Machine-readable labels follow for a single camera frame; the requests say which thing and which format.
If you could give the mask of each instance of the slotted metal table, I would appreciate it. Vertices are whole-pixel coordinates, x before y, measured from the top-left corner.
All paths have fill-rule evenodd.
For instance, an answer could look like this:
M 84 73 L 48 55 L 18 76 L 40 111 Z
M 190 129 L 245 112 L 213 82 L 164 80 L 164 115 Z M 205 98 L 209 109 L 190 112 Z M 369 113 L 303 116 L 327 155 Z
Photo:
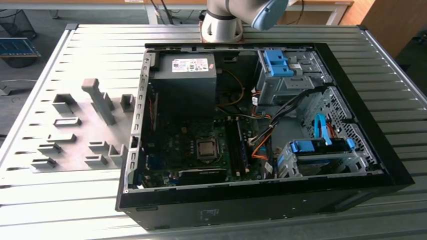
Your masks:
M 32 173 L 30 131 L 54 91 L 96 77 L 109 96 L 136 95 L 145 43 L 198 42 L 196 25 L 69 25 L 0 149 L 4 239 L 425 239 L 427 99 L 367 30 L 355 26 L 245 27 L 247 42 L 328 43 L 411 173 L 415 185 L 336 214 L 146 232 L 114 211 L 118 169 Z

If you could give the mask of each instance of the wooden table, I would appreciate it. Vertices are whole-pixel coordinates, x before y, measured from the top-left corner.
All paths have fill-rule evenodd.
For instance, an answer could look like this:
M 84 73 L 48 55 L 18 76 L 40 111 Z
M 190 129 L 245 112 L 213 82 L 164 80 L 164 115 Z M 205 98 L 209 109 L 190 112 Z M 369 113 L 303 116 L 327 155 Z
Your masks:
M 162 9 L 160 0 L 153 0 Z M 164 0 L 170 10 L 204 10 L 206 0 Z M 304 0 L 304 11 L 331 12 L 325 25 L 337 25 L 345 9 L 353 4 L 353 0 Z M 285 10 L 299 12 L 301 1 L 296 2 Z M 154 8 L 149 0 L 0 0 L 1 9 L 44 9 L 44 10 L 146 10 L 149 24 L 158 24 Z

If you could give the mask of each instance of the ram slot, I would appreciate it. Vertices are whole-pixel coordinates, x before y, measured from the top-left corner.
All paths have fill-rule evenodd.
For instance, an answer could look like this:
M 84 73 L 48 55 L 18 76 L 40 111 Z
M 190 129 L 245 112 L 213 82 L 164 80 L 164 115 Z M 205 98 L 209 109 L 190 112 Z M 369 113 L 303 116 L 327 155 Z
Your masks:
M 239 125 L 234 119 L 225 122 L 226 146 L 229 153 L 230 171 L 234 176 L 245 174 L 245 165 L 241 155 L 241 145 L 239 136 Z
M 244 173 L 249 172 L 249 160 L 248 160 L 248 150 L 247 150 L 247 145 L 245 145 L 245 140 L 243 138 L 243 131 L 241 131 L 241 126 L 240 126 L 240 121 L 239 119 L 234 120 L 236 126 L 237 126 L 237 131 L 239 131 L 239 146 L 240 146 L 240 162 L 243 164 L 243 169 Z

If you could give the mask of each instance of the power supply label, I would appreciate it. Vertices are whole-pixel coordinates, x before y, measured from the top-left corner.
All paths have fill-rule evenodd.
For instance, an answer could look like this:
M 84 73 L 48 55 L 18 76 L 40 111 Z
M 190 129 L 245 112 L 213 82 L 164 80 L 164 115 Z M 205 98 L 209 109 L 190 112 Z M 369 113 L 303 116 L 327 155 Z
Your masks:
M 217 217 L 217 215 L 220 214 L 220 210 L 218 209 L 209 209 L 209 210 L 198 210 L 198 220 L 201 222 L 209 222 L 213 221 Z
M 206 58 L 174 59 L 172 61 L 172 73 L 208 72 Z

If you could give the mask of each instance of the blue plastic latch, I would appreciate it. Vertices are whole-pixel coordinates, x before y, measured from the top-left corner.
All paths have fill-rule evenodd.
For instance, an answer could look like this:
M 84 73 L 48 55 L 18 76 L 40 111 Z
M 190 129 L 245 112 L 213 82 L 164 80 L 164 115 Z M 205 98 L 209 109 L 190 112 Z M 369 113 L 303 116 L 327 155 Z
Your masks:
M 272 77 L 292 77 L 293 71 L 289 69 L 287 58 L 281 50 L 265 50 L 265 62 L 271 69 Z
M 327 128 L 327 117 L 321 113 L 317 113 L 315 115 L 315 119 L 313 119 L 313 137 L 315 138 L 323 138 L 324 141 L 325 141 L 325 145 L 332 145 L 332 141 L 329 139 L 329 134 L 328 134 L 328 128 Z
M 304 152 L 313 152 L 315 151 L 315 146 L 312 141 L 307 140 L 307 141 L 296 141 L 296 146 L 297 146 L 297 151 L 300 153 Z
M 292 153 L 297 153 L 299 152 L 299 149 L 296 148 L 296 145 L 295 145 L 293 142 L 291 143 L 291 149 L 292 149 Z
M 348 138 L 348 139 L 347 139 L 347 144 L 348 144 L 349 149 L 351 149 L 351 150 L 355 150 L 356 144 L 355 144 L 355 141 L 353 141 L 352 138 Z

